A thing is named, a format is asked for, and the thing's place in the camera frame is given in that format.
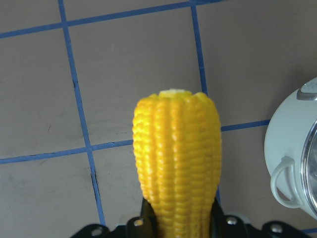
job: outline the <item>blue grid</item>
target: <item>blue grid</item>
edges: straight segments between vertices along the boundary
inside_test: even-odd
[[[82,147],[82,148],[57,151],[57,152],[53,152],[53,153],[44,153],[44,154],[37,154],[37,155],[4,158],[4,159],[0,160],[0,164],[16,163],[16,162],[32,161],[32,160],[40,160],[40,159],[49,159],[49,158],[56,158],[56,157],[67,156],[67,155],[72,155],[72,154],[87,153],[88,159],[89,159],[89,165],[91,168],[91,178],[92,178],[92,183],[93,183],[93,187],[94,187],[94,193],[95,193],[95,198],[96,198],[96,205],[97,205],[99,220],[100,220],[101,224],[105,225],[106,224],[105,216],[104,216],[104,212],[103,212],[103,208],[102,208],[98,183],[97,183],[97,179],[96,179],[96,171],[95,171],[95,162],[94,162],[93,151],[107,149],[107,148],[113,148],[113,147],[132,145],[133,141],[132,140],[124,140],[124,141],[109,142],[109,143],[97,144],[97,145],[90,144],[68,27],[82,25],[82,24],[88,24],[88,23],[93,23],[93,22],[99,22],[99,21],[107,21],[107,20],[117,19],[117,18],[130,17],[130,16],[135,16],[135,15],[148,14],[148,13],[159,12],[159,11],[167,11],[167,10],[189,7],[191,9],[192,20],[193,20],[193,28],[194,28],[194,35],[195,35],[195,42],[196,42],[196,50],[197,50],[202,92],[204,92],[208,95],[206,75],[205,75],[205,67],[204,67],[204,59],[203,59],[203,51],[202,51],[202,44],[201,44],[201,38],[200,38],[200,32],[199,32],[199,23],[198,23],[196,6],[202,5],[202,4],[209,4],[209,3],[213,3],[213,2],[218,2],[218,1],[221,1],[221,0],[190,0],[190,1],[186,1],[186,2],[167,4],[167,5],[161,5],[161,6],[155,6],[155,7],[148,7],[148,8],[143,8],[143,9],[136,9],[136,10],[131,10],[131,11],[112,13],[112,14],[106,14],[106,15],[101,15],[101,16],[88,17],[88,18],[67,21],[66,12],[65,12],[65,8],[64,8],[64,2],[63,2],[63,0],[58,0],[61,22],[0,33],[0,39],[2,39],[2,38],[7,38],[7,37],[14,37],[14,36],[31,34],[31,33],[41,32],[41,31],[53,30],[53,29],[60,29],[60,28],[63,29],[65,44],[66,44],[66,49],[67,49],[67,55],[68,55],[68,60],[69,60],[69,66],[70,66],[70,70],[71,70],[71,77],[72,77],[73,84],[74,84],[74,93],[75,93],[75,98],[76,98],[76,103],[77,103],[77,109],[78,109],[78,114],[79,114],[79,118],[80,118],[82,133],[83,133],[83,137],[84,137],[84,141],[85,141],[85,147]],[[254,122],[248,122],[248,123],[222,126],[221,131],[226,132],[226,131],[231,131],[231,130],[246,129],[246,128],[258,127],[258,126],[266,126],[269,124],[269,121],[270,121],[269,119],[266,119],[266,120],[261,120],[261,121],[254,121]],[[219,190],[217,191],[217,198],[220,201]],[[306,234],[315,233],[315,232],[317,232],[317,228],[316,229],[315,228],[314,229],[306,229],[306,230],[302,230],[302,231]]]

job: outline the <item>white handle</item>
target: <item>white handle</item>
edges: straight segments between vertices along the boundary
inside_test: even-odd
[[[295,162],[293,159],[289,157],[283,157],[281,163],[275,168],[271,176],[271,190],[272,190],[273,196],[280,204],[289,208],[299,208],[302,206],[301,200],[297,192],[296,184],[295,184],[294,165],[295,165]],[[277,186],[276,186],[278,177],[287,168],[290,168],[289,171],[291,172],[291,174],[289,177],[293,179],[294,181],[292,186],[290,186],[292,188],[293,198],[289,201],[286,201],[279,196],[277,191]]]

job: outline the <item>glass lid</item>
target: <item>glass lid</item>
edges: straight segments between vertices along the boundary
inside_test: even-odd
[[[317,215],[317,121],[305,141],[301,165],[305,196],[311,209]]]

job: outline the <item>pot handle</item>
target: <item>pot handle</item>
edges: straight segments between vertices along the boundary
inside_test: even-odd
[[[299,198],[298,192],[297,192],[297,188],[295,185],[295,174],[294,174],[294,165],[295,165],[295,161],[287,156],[282,158],[281,163],[275,168],[275,170],[273,171],[272,175],[271,175],[271,190],[273,193],[273,196],[275,197],[275,199],[282,204],[285,207],[289,207],[289,208],[299,208],[302,206],[301,200]],[[287,169],[288,167],[290,167],[290,178],[293,179],[294,183],[291,187],[293,187],[294,189],[292,189],[292,193],[293,193],[293,198],[289,201],[284,200],[283,198],[280,197],[280,195],[278,194],[277,191],[277,186],[276,186],[276,182],[278,177],[280,176],[280,174]]]

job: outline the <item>toy corn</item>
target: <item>toy corn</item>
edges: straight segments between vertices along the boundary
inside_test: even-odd
[[[133,147],[159,238],[209,238],[221,172],[217,110],[204,93],[161,91],[139,101]]]

